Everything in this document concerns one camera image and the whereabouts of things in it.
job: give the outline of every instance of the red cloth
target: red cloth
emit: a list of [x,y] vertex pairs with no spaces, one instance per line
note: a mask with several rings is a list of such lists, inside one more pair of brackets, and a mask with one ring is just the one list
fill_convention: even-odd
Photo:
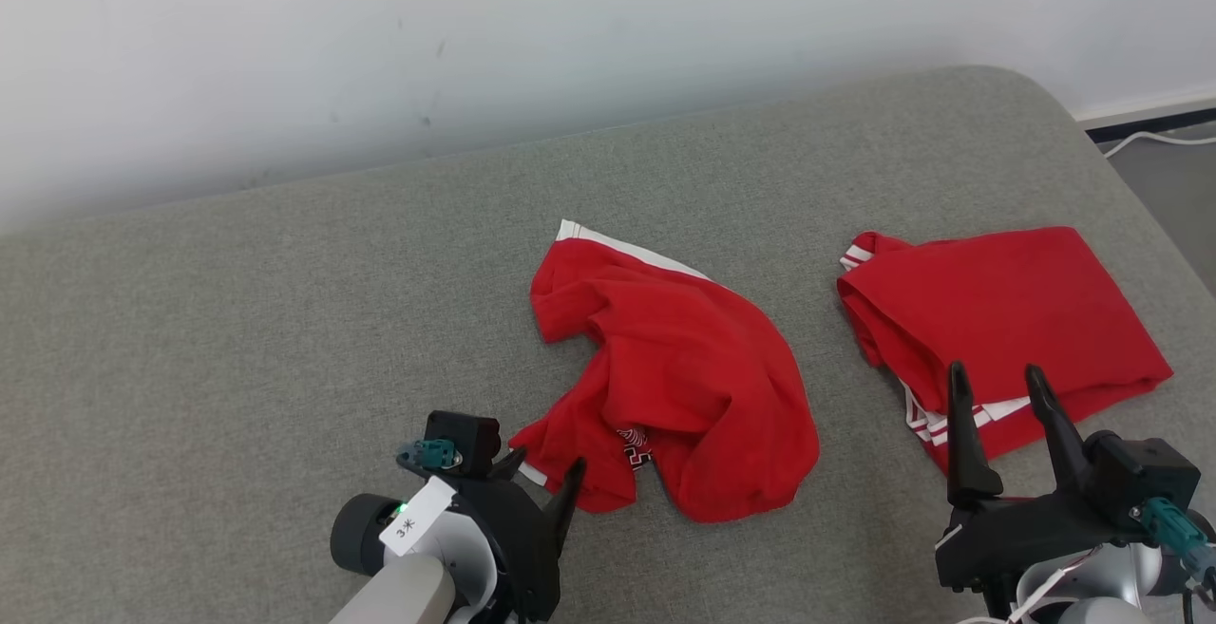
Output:
[[[967,367],[990,457],[1043,435],[1026,405],[1026,364],[1043,369],[1074,421],[1173,375],[1071,227],[918,247],[865,232],[841,263],[850,271],[837,289],[861,348],[871,365],[889,366],[907,386],[908,425],[942,471],[947,446],[940,416],[948,407],[952,361]],[[913,398],[925,417],[917,417]]]
[[818,437],[794,356],[760,309],[709,280],[579,238],[550,248],[531,303],[546,342],[587,335],[599,344],[578,384],[510,442],[527,446],[548,490],[581,456],[579,507],[632,504],[623,433],[634,431],[648,439],[676,507],[696,522],[794,499],[818,459]]

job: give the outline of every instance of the gray floor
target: gray floor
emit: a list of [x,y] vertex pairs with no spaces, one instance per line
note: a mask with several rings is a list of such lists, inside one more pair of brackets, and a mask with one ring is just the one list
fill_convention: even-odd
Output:
[[[1164,135],[1184,140],[1216,136],[1216,123]],[[1098,145],[1110,150],[1115,142]],[[1120,178],[1182,249],[1216,294],[1216,145],[1178,147],[1136,140],[1110,157]]]

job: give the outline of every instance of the gray table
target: gray table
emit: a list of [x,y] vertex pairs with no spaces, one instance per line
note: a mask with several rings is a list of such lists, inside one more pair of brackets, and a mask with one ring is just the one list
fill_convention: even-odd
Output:
[[[428,411],[513,433],[579,377],[592,347],[542,344],[527,293],[561,218],[764,309],[822,456],[793,505],[721,525],[643,471],[637,504],[575,517],[554,620],[981,612],[936,585],[944,479],[834,293],[866,229],[1076,226],[1177,372],[1082,433],[1216,471],[1216,302],[1037,84],[942,69],[0,240],[0,620],[328,620],[362,581],[330,562],[331,521],[418,488],[392,451]],[[1051,489],[1041,444],[997,468]],[[1216,484],[1197,504],[1216,513]]]

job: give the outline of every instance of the white wall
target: white wall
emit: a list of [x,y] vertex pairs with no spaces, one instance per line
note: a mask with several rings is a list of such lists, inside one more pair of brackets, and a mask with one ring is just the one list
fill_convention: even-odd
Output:
[[0,0],[0,230],[948,63],[1216,97],[1216,0]]

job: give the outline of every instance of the black baseboard strip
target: black baseboard strip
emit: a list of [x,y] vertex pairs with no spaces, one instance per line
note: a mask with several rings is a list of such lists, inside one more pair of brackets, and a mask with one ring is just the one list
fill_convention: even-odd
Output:
[[1164,133],[1212,120],[1216,120],[1216,109],[1201,109],[1190,113],[1164,114],[1161,118],[1121,123],[1120,125],[1109,125],[1107,128],[1094,128],[1093,130],[1086,130],[1086,135],[1090,135],[1090,140],[1093,140],[1093,144],[1097,145],[1122,140],[1135,133]]

